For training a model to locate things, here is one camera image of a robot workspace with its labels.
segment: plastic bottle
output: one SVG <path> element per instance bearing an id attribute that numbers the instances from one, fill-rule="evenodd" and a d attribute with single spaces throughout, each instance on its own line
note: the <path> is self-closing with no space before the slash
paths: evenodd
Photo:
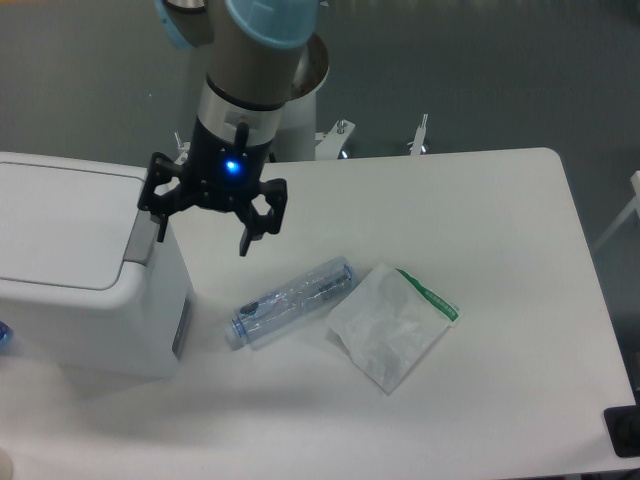
<path id="1" fill-rule="evenodd" d="M 12 333 L 13 330 L 8 325 L 0 322 L 0 350 L 9 343 Z"/>
<path id="2" fill-rule="evenodd" d="M 302 315 L 329 303 L 337 304 L 356 286 L 353 267 L 338 257 L 300 275 L 235 311 L 225 325 L 234 349 L 254 343 Z"/>

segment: bottle cap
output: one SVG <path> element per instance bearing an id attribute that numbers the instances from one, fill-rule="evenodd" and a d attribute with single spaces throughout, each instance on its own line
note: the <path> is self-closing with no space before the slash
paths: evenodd
<path id="1" fill-rule="evenodd" d="M 11 340 L 13 330 L 4 323 L 0 322 L 0 348 L 5 346 Z"/>
<path id="2" fill-rule="evenodd" d="M 246 342 L 244 341 L 244 338 L 242 338 L 238 333 L 238 329 L 233 323 L 233 320 L 229 320 L 224 324 L 224 334 L 227 337 L 229 345 L 231 345 L 231 348 L 233 348 L 234 350 L 238 350 L 239 348 L 245 346 Z"/>

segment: white bracket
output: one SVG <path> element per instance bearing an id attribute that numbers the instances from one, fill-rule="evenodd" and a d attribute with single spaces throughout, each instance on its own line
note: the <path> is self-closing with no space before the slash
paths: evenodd
<path id="1" fill-rule="evenodd" d="M 424 139 L 427 136 L 427 119 L 429 118 L 429 114 L 425 113 L 422 116 L 422 123 L 418 126 L 416 130 L 416 134 L 413 137 L 413 142 L 409 143 L 411 147 L 411 153 L 409 153 L 412 157 L 417 157 L 419 155 L 424 155 L 427 153 L 427 149 L 424 146 Z"/>
<path id="2" fill-rule="evenodd" d="M 348 120 L 338 120 L 329 133 L 316 133 L 316 160 L 345 159 L 344 145 L 356 129 L 356 124 Z"/>
<path id="3" fill-rule="evenodd" d="M 611 222 L 611 225 L 607 227 L 607 229 L 600 235 L 598 240 L 593 244 L 593 253 L 594 255 L 598 253 L 598 251 L 603 247 L 607 240 L 609 240 L 613 234 L 620 228 L 629 216 L 636 212 L 638 218 L 640 218 L 640 172 L 636 172 L 631 177 L 631 184 L 633 185 L 633 189 L 635 191 L 635 196 L 631 199 L 631 201 L 622 209 L 622 211 L 618 214 L 618 216 Z"/>
<path id="4" fill-rule="evenodd" d="M 182 139 L 180 138 L 180 134 L 178 132 L 173 132 L 173 136 L 176 138 L 176 147 L 178 148 L 178 158 L 176 158 L 176 164 L 182 165 L 187 161 L 189 157 L 189 148 L 191 147 L 191 142 L 182 143 Z"/>

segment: blue led light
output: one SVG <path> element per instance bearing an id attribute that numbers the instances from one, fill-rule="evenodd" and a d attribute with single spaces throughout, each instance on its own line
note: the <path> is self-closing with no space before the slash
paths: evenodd
<path id="1" fill-rule="evenodd" d="M 225 163 L 225 167 L 227 167 L 227 172 L 229 172 L 231 175 L 237 175 L 238 173 L 240 173 L 240 170 L 242 170 L 240 164 L 235 160 L 227 160 L 227 163 Z"/>

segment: plastic bag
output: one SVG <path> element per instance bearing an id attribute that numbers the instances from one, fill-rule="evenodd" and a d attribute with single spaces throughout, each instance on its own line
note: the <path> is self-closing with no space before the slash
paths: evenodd
<path id="1" fill-rule="evenodd" d="M 353 363 L 389 395 L 460 318 L 458 307 L 402 270 L 380 264 L 328 317 Z"/>

